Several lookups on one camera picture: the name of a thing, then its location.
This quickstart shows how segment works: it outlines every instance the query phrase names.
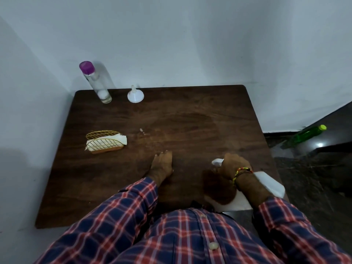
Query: shirt button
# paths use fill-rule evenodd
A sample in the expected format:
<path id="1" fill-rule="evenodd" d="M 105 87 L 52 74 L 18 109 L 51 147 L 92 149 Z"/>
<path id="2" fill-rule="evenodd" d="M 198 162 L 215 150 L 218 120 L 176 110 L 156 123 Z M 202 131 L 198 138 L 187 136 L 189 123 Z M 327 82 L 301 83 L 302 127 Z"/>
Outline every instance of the shirt button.
<path id="1" fill-rule="evenodd" d="M 210 250 L 215 250 L 219 248 L 219 244 L 216 242 L 211 242 L 208 244 Z"/>

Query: green bottle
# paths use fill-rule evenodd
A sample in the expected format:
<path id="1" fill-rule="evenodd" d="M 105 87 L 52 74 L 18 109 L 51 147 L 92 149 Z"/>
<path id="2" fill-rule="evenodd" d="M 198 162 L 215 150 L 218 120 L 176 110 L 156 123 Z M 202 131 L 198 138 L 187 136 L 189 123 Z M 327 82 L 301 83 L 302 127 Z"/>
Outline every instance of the green bottle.
<path id="1" fill-rule="evenodd" d="M 287 148 L 294 147 L 297 144 L 300 144 L 301 142 L 305 142 L 310 138 L 313 138 L 314 136 L 318 136 L 323 131 L 326 131 L 326 129 L 327 127 L 325 125 L 319 125 L 319 126 L 309 128 L 304 132 L 297 133 L 296 135 L 292 136 L 290 139 L 286 140 L 282 144 L 281 148 L 287 149 Z"/>

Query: red and blue checkered shirt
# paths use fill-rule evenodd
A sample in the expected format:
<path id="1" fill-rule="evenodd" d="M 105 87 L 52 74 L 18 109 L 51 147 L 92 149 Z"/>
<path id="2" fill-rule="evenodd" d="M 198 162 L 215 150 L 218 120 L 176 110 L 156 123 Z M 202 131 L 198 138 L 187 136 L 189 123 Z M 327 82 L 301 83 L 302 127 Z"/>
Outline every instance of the red and blue checkered shirt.
<path id="1" fill-rule="evenodd" d="M 277 197 L 254 213 L 267 246 L 233 219 L 194 208 L 151 219 L 137 241 L 157 202 L 155 182 L 143 178 L 73 224 L 37 263 L 351 263 L 297 208 Z"/>

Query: person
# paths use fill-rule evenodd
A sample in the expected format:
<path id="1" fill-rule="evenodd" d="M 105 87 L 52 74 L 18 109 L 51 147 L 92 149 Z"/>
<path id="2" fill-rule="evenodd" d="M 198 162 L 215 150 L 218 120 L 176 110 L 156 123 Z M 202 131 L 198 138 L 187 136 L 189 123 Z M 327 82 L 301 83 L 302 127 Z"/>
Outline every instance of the person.
<path id="1" fill-rule="evenodd" d="M 303 213 L 267 191 L 247 160 L 229 153 L 218 174 L 235 178 L 263 241 L 228 216 L 196 208 L 154 217 L 140 233 L 158 202 L 158 187 L 173 173 L 171 164 L 172 152 L 155 155 L 146 177 L 73 224 L 37 263 L 351 263 Z"/>

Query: wooden table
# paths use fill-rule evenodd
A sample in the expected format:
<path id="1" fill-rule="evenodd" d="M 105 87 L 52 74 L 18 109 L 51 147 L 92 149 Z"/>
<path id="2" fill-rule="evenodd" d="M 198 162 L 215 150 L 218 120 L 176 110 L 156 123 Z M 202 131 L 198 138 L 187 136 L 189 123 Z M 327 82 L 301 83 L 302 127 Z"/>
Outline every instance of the wooden table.
<path id="1" fill-rule="evenodd" d="M 226 152 L 248 159 L 280 181 L 243 85 L 147 88 L 144 100 L 129 89 L 109 90 L 103 104 L 92 90 L 75 94 L 52 166 L 37 228 L 68 226 L 139 180 L 156 153 L 173 151 L 174 174 L 159 188 L 159 213 L 203 199 L 201 172 Z M 86 134 L 115 130 L 127 136 L 122 150 L 93 155 Z"/>

